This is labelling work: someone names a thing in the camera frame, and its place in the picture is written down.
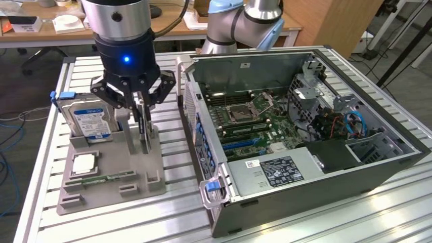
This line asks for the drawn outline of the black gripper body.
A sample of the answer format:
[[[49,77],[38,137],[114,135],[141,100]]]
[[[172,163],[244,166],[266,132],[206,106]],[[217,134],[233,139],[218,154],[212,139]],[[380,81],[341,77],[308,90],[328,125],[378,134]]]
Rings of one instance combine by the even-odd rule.
[[[122,87],[128,81],[134,87],[145,84],[150,87],[160,76],[156,63],[153,34],[145,33],[130,40],[112,40],[93,35],[104,66],[104,79],[114,87]]]

